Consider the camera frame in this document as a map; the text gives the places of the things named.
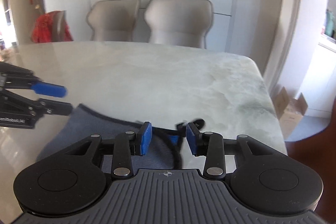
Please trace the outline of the blue grey microfibre towel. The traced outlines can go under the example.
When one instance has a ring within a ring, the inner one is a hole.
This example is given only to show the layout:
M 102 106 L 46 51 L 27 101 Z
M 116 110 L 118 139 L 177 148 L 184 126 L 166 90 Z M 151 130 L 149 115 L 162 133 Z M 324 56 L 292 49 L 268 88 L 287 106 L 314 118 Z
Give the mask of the blue grey microfibre towel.
M 37 156 L 40 161 L 92 134 L 99 134 L 102 140 L 115 138 L 127 131 L 137 132 L 142 122 L 122 121 L 104 116 L 84 104 L 80 104 L 70 115 L 63 129 L 42 149 Z M 153 127 L 148 153 L 131 158 L 133 170 L 138 169 L 181 169 L 181 149 L 186 137 L 186 122 L 175 125 L 175 129 Z

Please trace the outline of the chair with red cloth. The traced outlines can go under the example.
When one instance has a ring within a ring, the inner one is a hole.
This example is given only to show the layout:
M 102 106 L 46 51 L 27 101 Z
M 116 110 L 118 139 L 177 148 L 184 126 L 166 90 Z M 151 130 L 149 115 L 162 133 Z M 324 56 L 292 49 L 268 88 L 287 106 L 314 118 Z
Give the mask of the chair with red cloth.
M 33 25 L 30 39 L 33 43 L 71 42 L 70 28 L 65 11 L 51 11 L 40 15 Z

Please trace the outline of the open cardboard box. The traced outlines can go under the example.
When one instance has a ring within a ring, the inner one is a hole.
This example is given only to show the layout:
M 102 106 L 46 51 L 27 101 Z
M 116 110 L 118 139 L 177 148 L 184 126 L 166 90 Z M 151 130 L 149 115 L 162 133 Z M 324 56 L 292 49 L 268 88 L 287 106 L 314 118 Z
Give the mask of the open cardboard box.
M 287 139 L 304 117 L 308 104 L 302 93 L 297 99 L 291 98 L 285 87 L 274 98 L 273 104 L 284 139 Z

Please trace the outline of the beige dining chair left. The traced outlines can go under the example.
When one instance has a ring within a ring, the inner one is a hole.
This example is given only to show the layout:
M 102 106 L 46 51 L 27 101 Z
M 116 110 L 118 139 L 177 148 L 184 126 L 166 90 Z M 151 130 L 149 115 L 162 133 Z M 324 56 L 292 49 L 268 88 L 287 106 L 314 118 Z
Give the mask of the beige dining chair left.
M 141 0 L 98 1 L 87 15 L 92 40 L 131 42 Z

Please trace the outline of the beige dining chair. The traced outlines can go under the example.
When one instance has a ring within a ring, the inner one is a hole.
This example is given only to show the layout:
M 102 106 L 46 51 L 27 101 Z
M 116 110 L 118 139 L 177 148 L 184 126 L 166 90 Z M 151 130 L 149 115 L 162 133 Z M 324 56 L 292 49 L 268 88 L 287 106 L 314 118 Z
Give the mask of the beige dining chair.
M 209 0 L 151 0 L 144 13 L 149 43 L 201 49 L 213 17 Z
M 87 15 L 92 40 L 131 42 L 141 0 L 98 1 Z

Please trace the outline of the white sideboard cabinet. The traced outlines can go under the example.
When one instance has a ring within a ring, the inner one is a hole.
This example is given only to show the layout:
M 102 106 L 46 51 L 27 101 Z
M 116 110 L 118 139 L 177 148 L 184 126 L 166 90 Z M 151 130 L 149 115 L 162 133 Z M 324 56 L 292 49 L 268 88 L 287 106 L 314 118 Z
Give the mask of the white sideboard cabinet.
M 224 52 L 232 1 L 140 0 L 133 41 Z

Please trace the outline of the beige dining chair right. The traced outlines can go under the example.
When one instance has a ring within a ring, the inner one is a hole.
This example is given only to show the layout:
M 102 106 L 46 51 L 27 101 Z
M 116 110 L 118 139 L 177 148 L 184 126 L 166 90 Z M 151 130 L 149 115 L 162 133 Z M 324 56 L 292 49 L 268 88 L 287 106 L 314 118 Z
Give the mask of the beige dining chair right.
M 213 17 L 209 0 L 151 0 L 144 13 L 149 43 L 201 49 Z

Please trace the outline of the teal vase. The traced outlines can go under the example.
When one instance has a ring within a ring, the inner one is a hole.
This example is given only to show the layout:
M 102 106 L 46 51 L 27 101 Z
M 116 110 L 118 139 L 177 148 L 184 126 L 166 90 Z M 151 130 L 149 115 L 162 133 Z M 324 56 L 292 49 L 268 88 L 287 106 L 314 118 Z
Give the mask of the teal vase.
M 325 18 L 324 34 L 331 38 L 333 37 L 333 33 L 334 33 L 334 20 L 335 20 L 334 13 L 331 10 L 327 9 L 326 18 Z

